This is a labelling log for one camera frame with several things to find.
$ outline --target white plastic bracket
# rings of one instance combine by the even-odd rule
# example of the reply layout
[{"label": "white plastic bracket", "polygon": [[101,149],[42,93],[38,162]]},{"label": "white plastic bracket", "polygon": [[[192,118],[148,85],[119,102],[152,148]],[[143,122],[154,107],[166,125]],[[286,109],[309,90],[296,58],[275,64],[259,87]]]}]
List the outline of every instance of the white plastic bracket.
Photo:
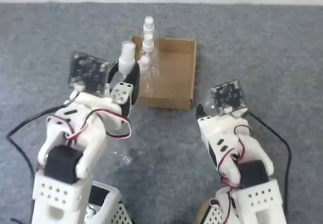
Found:
[{"label": "white plastic bracket", "polygon": [[232,190],[242,224],[286,224],[276,179],[242,190]]},{"label": "white plastic bracket", "polygon": [[87,202],[91,178],[80,179],[70,185],[49,178],[43,170],[36,173],[33,199],[65,211],[76,211]]},{"label": "white plastic bracket", "polygon": [[131,96],[133,85],[125,82],[118,83],[111,92],[111,97],[118,105],[123,105]]}]

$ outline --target black cable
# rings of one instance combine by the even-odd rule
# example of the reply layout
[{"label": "black cable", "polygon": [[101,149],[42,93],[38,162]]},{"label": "black cable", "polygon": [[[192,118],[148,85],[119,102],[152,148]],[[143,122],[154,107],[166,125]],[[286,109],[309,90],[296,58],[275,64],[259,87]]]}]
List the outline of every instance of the black cable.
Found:
[{"label": "black cable", "polygon": [[273,133],[276,137],[278,137],[279,140],[281,140],[282,143],[284,143],[284,145],[287,148],[288,159],[287,159],[287,166],[286,166],[286,171],[285,171],[285,187],[284,187],[284,213],[285,213],[285,216],[287,219],[287,215],[288,215],[288,179],[289,179],[289,170],[290,170],[291,161],[292,161],[292,150],[291,150],[289,144],[287,143],[287,141],[284,138],[282,138],[276,131],[274,131],[270,126],[268,126],[265,122],[263,122],[259,117],[257,117],[256,115],[254,115],[250,111],[249,111],[249,115],[251,115],[253,118],[255,118],[264,127],[266,127],[271,133]]},{"label": "black cable", "polygon": [[24,224],[22,221],[19,221],[19,220],[15,219],[15,218],[11,218],[10,221],[18,223],[18,224]]},{"label": "black cable", "polygon": [[234,129],[233,129],[233,132],[234,132],[234,134],[236,135],[237,133],[236,133],[236,131],[237,131],[237,128],[238,127],[247,127],[248,129],[249,129],[249,132],[250,132],[250,136],[252,137],[253,136],[253,129],[250,127],[250,126],[248,126],[248,125],[237,125]]},{"label": "black cable", "polygon": [[[35,170],[33,168],[33,165],[30,161],[30,159],[28,158],[26,152],[11,138],[16,132],[18,132],[21,128],[23,128],[25,125],[27,125],[28,123],[32,122],[35,119],[38,119],[44,115],[47,114],[51,114],[54,113],[56,111],[58,111],[59,109],[65,108],[67,106],[69,106],[78,96],[78,94],[76,94],[76,96],[71,99],[69,102],[67,102],[66,104],[62,104],[59,106],[55,106],[53,108],[50,109],[46,109],[32,117],[27,118],[26,120],[24,120],[23,122],[21,122],[19,125],[17,125],[14,129],[12,129],[11,131],[9,131],[9,133],[6,136],[6,139],[11,143],[11,145],[13,145],[15,147],[15,149],[22,155],[22,157],[24,158],[25,162],[28,165],[29,171],[30,171],[30,177],[31,177],[31,187],[33,188],[34,185],[34,181],[35,181]],[[32,200],[32,205],[31,205],[31,216],[30,216],[30,223],[32,221],[32,214],[33,214],[33,210],[34,210],[34,201]],[[19,222],[19,220],[15,219],[15,218],[11,218],[11,221],[16,222],[16,223],[22,223]]]}]

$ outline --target brown cardboard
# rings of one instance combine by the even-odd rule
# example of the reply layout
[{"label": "brown cardboard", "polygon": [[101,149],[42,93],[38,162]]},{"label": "brown cardboard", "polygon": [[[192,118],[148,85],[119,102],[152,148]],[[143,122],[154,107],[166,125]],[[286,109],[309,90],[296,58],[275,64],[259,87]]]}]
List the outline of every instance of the brown cardboard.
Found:
[{"label": "brown cardboard", "polygon": [[[130,38],[140,57],[142,37]],[[137,104],[150,107],[190,109],[193,100],[196,41],[158,38],[156,41],[159,76],[151,79],[152,95],[139,90]]]}]

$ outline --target plastic bottle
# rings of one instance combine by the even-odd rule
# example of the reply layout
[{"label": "plastic bottle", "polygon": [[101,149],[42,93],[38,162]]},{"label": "plastic bottle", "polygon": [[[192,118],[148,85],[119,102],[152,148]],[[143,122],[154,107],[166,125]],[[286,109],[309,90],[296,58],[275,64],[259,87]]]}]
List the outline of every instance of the plastic bottle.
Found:
[{"label": "plastic bottle", "polygon": [[151,86],[151,65],[150,65],[150,58],[148,55],[141,56],[140,60],[138,61],[140,67],[140,79],[143,80],[144,86],[141,88],[141,92],[145,96],[152,95],[152,86]]},{"label": "plastic bottle", "polygon": [[122,43],[121,55],[119,57],[119,72],[125,78],[135,65],[136,44],[131,41]]},{"label": "plastic bottle", "polygon": [[155,49],[153,35],[151,33],[146,33],[143,36],[142,42],[142,53],[141,56],[148,56],[150,58],[150,68],[154,76],[159,75],[159,70],[157,67],[157,51]]},{"label": "plastic bottle", "polygon": [[153,17],[146,16],[143,24],[143,33],[144,34],[151,33],[152,35],[154,35],[154,32],[155,32],[155,25],[153,23]]}]

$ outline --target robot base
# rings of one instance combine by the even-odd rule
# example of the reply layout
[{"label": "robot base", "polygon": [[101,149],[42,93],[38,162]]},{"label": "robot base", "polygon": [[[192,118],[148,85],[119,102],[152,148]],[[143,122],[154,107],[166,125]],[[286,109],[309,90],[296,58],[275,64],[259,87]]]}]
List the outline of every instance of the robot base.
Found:
[{"label": "robot base", "polygon": [[133,224],[121,202],[120,191],[112,186],[93,182],[84,224],[105,223]]}]

